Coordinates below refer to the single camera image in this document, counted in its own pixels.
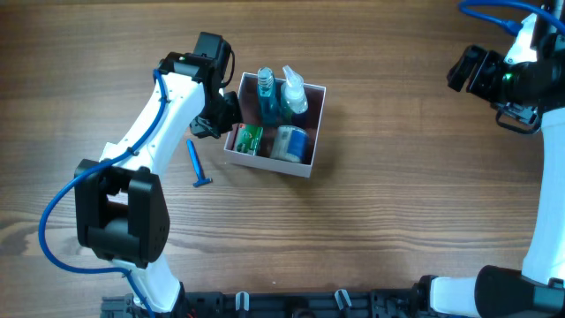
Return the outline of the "blue disposable razor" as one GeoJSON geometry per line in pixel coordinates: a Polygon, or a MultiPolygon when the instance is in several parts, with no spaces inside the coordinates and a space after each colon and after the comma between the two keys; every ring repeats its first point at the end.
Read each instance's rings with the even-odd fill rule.
{"type": "Polygon", "coordinates": [[[193,186],[200,187],[210,184],[212,182],[212,179],[205,176],[205,172],[201,166],[200,159],[193,142],[191,140],[187,140],[186,146],[189,151],[189,156],[191,157],[192,167],[197,177],[197,180],[193,183],[193,186]]]}

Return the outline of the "clear spray bottle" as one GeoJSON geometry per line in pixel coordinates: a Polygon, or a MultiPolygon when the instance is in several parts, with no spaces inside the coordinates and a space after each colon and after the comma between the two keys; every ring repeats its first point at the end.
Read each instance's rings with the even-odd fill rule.
{"type": "Polygon", "coordinates": [[[308,112],[304,79],[289,65],[282,70],[285,76],[281,86],[282,118],[288,125],[304,126],[308,112]]]}

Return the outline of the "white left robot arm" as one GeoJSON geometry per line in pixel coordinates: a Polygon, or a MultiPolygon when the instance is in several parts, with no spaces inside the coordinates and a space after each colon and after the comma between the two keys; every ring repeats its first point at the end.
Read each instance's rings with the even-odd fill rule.
{"type": "Polygon", "coordinates": [[[84,159],[75,170],[79,243],[135,283],[126,314],[186,317],[182,283],[171,273],[163,249],[170,216],[160,176],[185,132],[197,138],[231,131],[242,115],[234,92],[223,89],[235,64],[229,43],[202,32],[191,53],[169,53],[160,61],[150,100],[128,133],[105,146],[98,163],[84,159]]]}

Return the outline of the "green white packet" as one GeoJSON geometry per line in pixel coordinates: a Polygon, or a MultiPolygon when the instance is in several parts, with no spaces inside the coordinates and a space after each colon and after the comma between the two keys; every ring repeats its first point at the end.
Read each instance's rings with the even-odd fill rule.
{"type": "Polygon", "coordinates": [[[262,135],[263,128],[260,126],[239,124],[233,150],[242,154],[257,155],[260,152],[262,135]]]}

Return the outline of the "teal liquid bottle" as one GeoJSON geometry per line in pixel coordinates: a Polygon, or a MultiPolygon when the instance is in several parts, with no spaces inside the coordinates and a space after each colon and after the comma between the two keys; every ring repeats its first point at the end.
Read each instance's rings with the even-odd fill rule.
{"type": "Polygon", "coordinates": [[[262,67],[258,70],[257,77],[257,94],[262,123],[264,126],[277,126],[279,104],[276,96],[275,75],[270,68],[262,67]]]}

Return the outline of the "white cardboard box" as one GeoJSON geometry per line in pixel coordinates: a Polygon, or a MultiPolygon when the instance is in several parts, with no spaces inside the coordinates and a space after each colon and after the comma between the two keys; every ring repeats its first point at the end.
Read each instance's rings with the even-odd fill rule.
{"type": "MultiPolygon", "coordinates": [[[[309,109],[305,122],[299,127],[308,134],[308,146],[305,159],[302,163],[291,163],[276,160],[270,157],[271,147],[276,136],[274,127],[264,127],[261,138],[260,152],[257,155],[248,155],[236,151],[237,130],[239,123],[232,126],[232,131],[227,133],[224,153],[229,163],[253,167],[260,170],[270,170],[297,177],[309,178],[311,176],[314,159],[316,157],[320,126],[327,89],[323,86],[305,83],[305,95],[309,109]]],[[[242,114],[243,123],[246,125],[262,126],[260,108],[257,96],[257,75],[244,72],[242,74],[237,98],[242,114]]]]}

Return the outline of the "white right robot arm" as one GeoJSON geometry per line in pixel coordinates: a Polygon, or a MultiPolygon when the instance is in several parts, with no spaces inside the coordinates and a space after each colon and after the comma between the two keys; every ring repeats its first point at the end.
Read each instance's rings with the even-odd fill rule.
{"type": "Polygon", "coordinates": [[[486,265],[476,276],[431,276],[423,301],[438,314],[467,317],[564,315],[564,3],[539,7],[500,1],[528,12],[520,23],[476,12],[515,41],[503,56],[477,45],[465,49],[447,75],[448,86],[488,102],[499,127],[524,136],[543,135],[543,175],[535,229],[521,269],[486,265]]]}

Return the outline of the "white lidded jar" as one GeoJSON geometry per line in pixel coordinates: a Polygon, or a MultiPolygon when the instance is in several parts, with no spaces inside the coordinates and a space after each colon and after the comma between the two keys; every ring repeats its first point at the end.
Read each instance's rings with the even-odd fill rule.
{"type": "Polygon", "coordinates": [[[281,125],[277,128],[270,157],[285,162],[303,163],[307,144],[308,135],[305,130],[293,125],[281,125]]]}

